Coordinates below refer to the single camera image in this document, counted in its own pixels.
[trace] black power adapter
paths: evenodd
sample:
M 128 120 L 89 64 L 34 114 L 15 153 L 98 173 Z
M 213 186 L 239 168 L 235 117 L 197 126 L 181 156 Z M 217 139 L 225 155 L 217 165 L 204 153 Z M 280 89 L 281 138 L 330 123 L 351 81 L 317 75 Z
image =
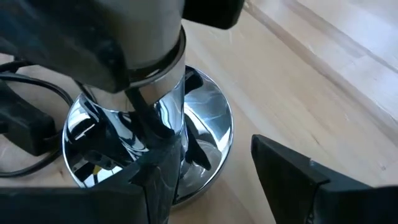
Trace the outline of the black power adapter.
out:
M 0 80 L 1 131 L 33 156 L 54 150 L 55 123 L 51 116 L 26 102 Z
M 73 104 L 69 94 L 58 86 L 15 73 L 19 68 L 30 65 L 32 65 L 30 62 L 18 58 L 13 62 L 0 65 L 0 134 L 4 134 L 15 145 L 33 156 L 49 153 L 44 159 L 29 167 L 12 172 L 0 172 L 0 178 L 33 174 L 62 154 L 60 150 L 62 132 L 55 130 L 53 118 L 26 102 L 4 82 L 41 86 L 56 93 L 68 106 Z

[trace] black cable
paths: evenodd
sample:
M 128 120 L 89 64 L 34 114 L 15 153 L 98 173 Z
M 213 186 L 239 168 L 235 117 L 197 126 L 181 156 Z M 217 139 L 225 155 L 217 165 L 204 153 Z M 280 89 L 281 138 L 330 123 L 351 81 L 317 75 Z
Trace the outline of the black cable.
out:
M 15 70 L 17 68 L 20 68 L 23 66 L 28 66 L 28 65 L 32 65 L 32 64 L 26 63 L 26 62 L 20 63 L 20 61 L 6 63 L 3 65 L 0 65 L 0 72 Z M 69 107 L 71 107 L 73 104 L 73 100 L 70 97 L 70 95 L 65 90 L 54 85 L 53 83 L 49 83 L 49 82 L 39 80 L 36 78 L 27 77 L 25 75 L 8 73 L 8 72 L 0 73 L 0 80 L 21 82 L 21 83 L 27 83 L 27 84 L 31 84 L 31 85 L 41 86 L 41 87 L 44 87 L 44 88 L 47 88 L 47 89 L 53 91 L 58 96 L 61 96 L 61 98 L 63 100 L 65 100 L 65 102 L 68 104 Z M 59 140 L 61 140 L 61 136 L 62 136 L 62 131 L 59 131 L 55 136 L 49 137 L 48 139 L 53 139 L 53 140 L 59 141 Z M 23 176 L 33 174 L 34 172 L 37 172 L 38 170 L 41 170 L 45 166 L 49 165 L 50 163 L 55 161 L 60 156 L 61 156 L 61 150 L 56 149 L 56 150 L 52 151 L 44 159 L 42 159 L 41 161 L 39 161 L 29 167 L 26 167 L 26 168 L 23 168 L 23 169 L 17 170 L 17 171 L 12 171 L 12 172 L 0 172 L 0 178 L 23 177 Z
M 26 60 L 15 60 L 13 62 L 8 62 L 0 65 L 0 72 L 14 72 L 19 68 L 34 65 Z
M 78 82 L 76 80 L 75 80 L 75 83 L 79 87 L 80 91 L 82 93 L 84 93 L 89 100 L 91 100 L 94 103 L 97 103 L 97 99 L 95 98 L 95 96 L 91 90 L 87 90 L 83 84 L 81 84 L 80 82 Z

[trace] light wood surface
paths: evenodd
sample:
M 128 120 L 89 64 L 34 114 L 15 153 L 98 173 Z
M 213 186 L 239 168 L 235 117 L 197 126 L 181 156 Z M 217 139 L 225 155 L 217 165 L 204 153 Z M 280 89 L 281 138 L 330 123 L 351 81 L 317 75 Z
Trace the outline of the light wood surface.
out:
M 171 223 L 275 223 L 251 159 L 252 134 L 369 185 L 398 184 L 397 9 L 393 0 L 248 0 L 231 30 L 184 21 L 187 63 L 219 84 L 236 129 L 221 177 L 173 211 Z M 78 94 L 49 70 L 23 73 Z M 67 107 L 55 95 L 12 87 L 62 127 Z M 1 170 L 37 159 L 0 137 Z M 54 185 L 75 185 L 61 159 L 29 177 L 0 179 L 0 186 Z

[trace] chrome base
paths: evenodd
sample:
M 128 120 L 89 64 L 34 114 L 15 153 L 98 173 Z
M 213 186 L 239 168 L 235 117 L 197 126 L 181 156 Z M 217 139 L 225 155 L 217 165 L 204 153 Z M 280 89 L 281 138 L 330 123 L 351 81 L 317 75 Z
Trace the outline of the chrome base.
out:
M 184 113 L 189 117 L 185 122 L 195 135 L 199 145 L 206 153 L 211 164 L 210 170 L 205 170 L 201 166 L 189 164 L 187 161 L 181 163 L 180 180 L 177 190 L 177 198 L 174 207 L 179 206 L 190 199 L 193 199 L 203 193 L 219 176 L 233 140 L 233 119 L 231 108 L 218 86 L 204 73 L 197 70 L 203 79 L 203 86 L 191 91 L 185 95 Z M 80 95 L 73 104 L 67 121 L 65 123 L 63 134 L 63 154 L 66 165 L 80 187 L 92 187 L 94 181 L 88 177 L 85 181 L 79 180 L 75 171 L 79 166 L 83 166 L 82 159 L 76 162 L 75 157 L 70 157 L 66 129 L 70 126 L 76 126 L 79 123 L 77 118 L 87 117 L 89 111 L 81 105 L 86 101 L 84 95 Z M 109 176 L 119 172 L 121 169 L 115 167 L 112 170 L 97 170 L 96 177 L 101 181 Z

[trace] reflective metal surface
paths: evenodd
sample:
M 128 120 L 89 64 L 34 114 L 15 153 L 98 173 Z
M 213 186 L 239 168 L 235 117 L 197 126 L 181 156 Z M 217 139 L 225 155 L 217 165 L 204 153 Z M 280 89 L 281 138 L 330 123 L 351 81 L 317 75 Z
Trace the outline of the reflective metal surface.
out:
M 153 75 L 147 77 L 141 81 L 133 82 L 130 84 L 130 88 L 119 92 L 119 93 L 108 93 L 95 87 L 87 86 L 90 91 L 94 94 L 97 102 L 96 104 L 100 107 L 114 111 L 135 111 L 135 107 L 132 102 L 137 102 L 135 99 L 136 94 L 139 93 L 142 98 L 142 102 L 146 105 L 151 105 L 167 93 L 180 82 L 185 73 L 185 33 L 184 30 L 180 31 L 180 41 L 178 42 L 178 53 L 176 58 L 163 70 L 157 70 Z
M 180 137 L 178 140 L 181 141 L 182 154 L 190 150 L 188 141 L 192 140 L 188 138 L 189 129 L 211 164 L 211 169 L 206 170 L 194 162 L 181 162 L 175 205 L 195 198 L 211 185 L 220 174 L 233 140 L 233 120 L 226 98 L 210 78 L 198 70 L 196 72 L 203 80 L 201 87 L 192 90 L 182 99 L 184 84 L 180 82 L 171 93 L 153 106 L 162 123 L 173 130 L 172 134 Z M 113 130 L 103 136 L 99 131 L 90 134 L 90 129 L 100 126 L 101 120 L 110 124 L 109 127 Z M 126 164 L 140 162 L 145 153 L 158 150 L 153 149 L 157 146 L 151 146 L 156 142 L 153 141 L 153 136 L 143 138 L 142 133 L 134 129 L 134 125 L 141 122 L 134 113 L 106 110 L 93 105 L 84 95 L 78 97 L 63 130 L 63 155 L 71 175 L 80 187 L 92 187 L 122 170 Z M 103 144 L 110 145 L 118 153 L 108 156 L 116 162 L 109 163 L 107 156 L 96 158 L 96 155 L 90 153 L 85 156 L 77 154 L 73 150 L 75 142 L 84 136 L 88 137 L 85 145 L 87 148 L 98 149 Z M 88 164 L 92 168 L 89 173 L 82 174 Z
M 121 44 L 126 65 L 153 65 L 177 43 L 184 0 L 95 0 Z

